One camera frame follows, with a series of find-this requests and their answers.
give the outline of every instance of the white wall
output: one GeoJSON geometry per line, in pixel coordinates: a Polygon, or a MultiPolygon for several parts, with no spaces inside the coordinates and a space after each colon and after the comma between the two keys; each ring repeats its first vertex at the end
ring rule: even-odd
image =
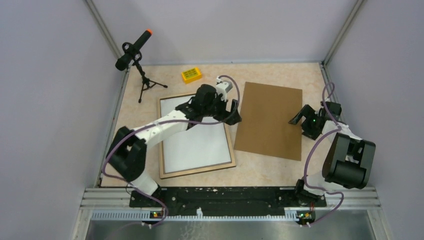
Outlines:
{"type": "Polygon", "coordinates": [[[329,65],[394,239],[423,239],[424,1],[368,1],[329,65]]]}
{"type": "Polygon", "coordinates": [[[0,2],[0,239],[66,240],[122,73],[82,0],[0,2]]]}
{"type": "Polygon", "coordinates": [[[121,46],[147,29],[142,64],[318,62],[356,0],[94,0],[121,46]]]}

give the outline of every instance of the microphone stand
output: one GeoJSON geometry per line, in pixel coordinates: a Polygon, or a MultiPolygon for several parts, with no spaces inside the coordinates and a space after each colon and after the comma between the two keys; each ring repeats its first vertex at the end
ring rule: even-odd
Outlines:
{"type": "Polygon", "coordinates": [[[124,44],[122,44],[122,50],[123,50],[124,53],[131,55],[132,60],[134,61],[134,63],[132,65],[137,68],[138,72],[140,72],[140,75],[141,75],[141,80],[142,80],[143,85],[141,87],[141,93],[140,93],[140,98],[138,99],[138,103],[142,102],[142,96],[143,96],[144,91],[149,90],[156,85],[162,86],[166,89],[168,88],[167,85],[164,85],[164,84],[156,82],[156,81],[152,81],[152,80],[150,80],[149,78],[146,77],[146,73],[143,71],[143,68],[139,63],[140,60],[142,59],[142,53],[139,50],[135,50],[135,48],[133,47],[133,45],[131,43],[124,42],[124,44]]]}

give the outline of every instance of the yellow box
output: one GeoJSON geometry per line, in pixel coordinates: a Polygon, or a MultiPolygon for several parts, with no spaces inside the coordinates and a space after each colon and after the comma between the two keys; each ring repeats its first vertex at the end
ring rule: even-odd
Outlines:
{"type": "Polygon", "coordinates": [[[197,67],[195,67],[195,68],[192,68],[190,70],[183,71],[181,73],[181,76],[182,76],[182,81],[185,84],[189,84],[191,82],[194,82],[196,80],[201,79],[202,73],[200,72],[200,70],[197,67]]]}

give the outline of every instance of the microphone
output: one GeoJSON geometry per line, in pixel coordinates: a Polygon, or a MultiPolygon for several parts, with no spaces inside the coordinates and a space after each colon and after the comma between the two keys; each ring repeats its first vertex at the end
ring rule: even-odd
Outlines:
{"type": "Polygon", "coordinates": [[[137,53],[140,51],[140,49],[143,47],[143,45],[147,42],[147,40],[152,35],[152,30],[147,29],[143,32],[143,34],[137,39],[137,41],[134,42],[134,44],[128,43],[128,48],[124,49],[124,46],[122,46],[123,51],[125,54],[121,56],[115,63],[115,67],[119,71],[124,71],[128,65],[130,64],[131,60],[137,55],[137,53]]]}

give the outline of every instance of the beige table surface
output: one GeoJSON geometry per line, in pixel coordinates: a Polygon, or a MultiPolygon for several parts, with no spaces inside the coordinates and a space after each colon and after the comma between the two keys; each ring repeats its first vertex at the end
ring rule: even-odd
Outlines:
{"type": "MultiPolygon", "coordinates": [[[[156,120],[158,117],[158,98],[195,93],[201,84],[215,85],[216,77],[219,75],[229,75],[235,79],[240,88],[240,104],[243,104],[245,82],[253,82],[302,89],[303,105],[309,104],[317,110],[320,107],[324,87],[324,80],[318,63],[165,65],[145,66],[143,70],[146,72],[146,77],[152,81],[166,84],[169,87],[163,88],[157,85],[149,89],[143,93],[142,102],[138,103],[142,80],[137,69],[132,67],[117,119],[116,130],[122,126],[132,129],[156,120]],[[203,78],[189,84],[183,83],[181,72],[194,67],[199,67],[203,78]]],[[[229,99],[236,97],[237,94],[235,88],[233,88],[229,94],[229,99]]],[[[230,126],[229,131],[234,145],[237,125],[230,126]]],[[[315,141],[302,136],[301,161],[234,150],[236,167],[167,179],[159,178],[160,153],[159,145],[156,145],[147,152],[146,170],[163,187],[294,186],[303,175],[305,160],[314,143],[315,141]]],[[[310,175],[321,170],[330,146],[331,143],[324,140],[315,151],[308,169],[310,175]]],[[[117,174],[110,165],[107,166],[106,172],[117,174]]],[[[102,187],[122,187],[126,185],[125,182],[108,177],[104,177],[101,182],[102,187]]]]}

